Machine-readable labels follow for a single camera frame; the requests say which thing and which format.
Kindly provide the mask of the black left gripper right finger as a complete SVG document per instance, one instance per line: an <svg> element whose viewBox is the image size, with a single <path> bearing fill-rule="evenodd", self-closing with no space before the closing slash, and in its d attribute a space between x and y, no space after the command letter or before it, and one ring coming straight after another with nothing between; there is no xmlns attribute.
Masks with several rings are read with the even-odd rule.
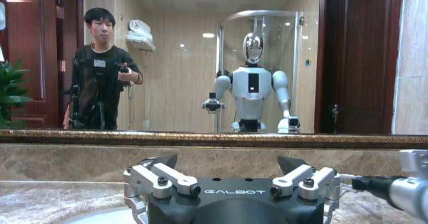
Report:
<svg viewBox="0 0 428 224"><path fill-rule="evenodd" d="M317 170L302 159L280 155L276 161L283 176L271 180L270 194L274 199L291 196L297 191L299 198L315 200L326 188L341 182L341 175L333 168Z"/></svg>

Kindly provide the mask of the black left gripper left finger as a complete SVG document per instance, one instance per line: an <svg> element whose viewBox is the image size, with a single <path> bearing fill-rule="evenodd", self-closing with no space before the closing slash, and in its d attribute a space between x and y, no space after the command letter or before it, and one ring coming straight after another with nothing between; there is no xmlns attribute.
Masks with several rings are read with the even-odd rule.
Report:
<svg viewBox="0 0 428 224"><path fill-rule="evenodd" d="M123 172L124 197L152 194L156 199L180 195L196 198L200 194L198 179L175 170L177 155L143 159Z"/></svg>

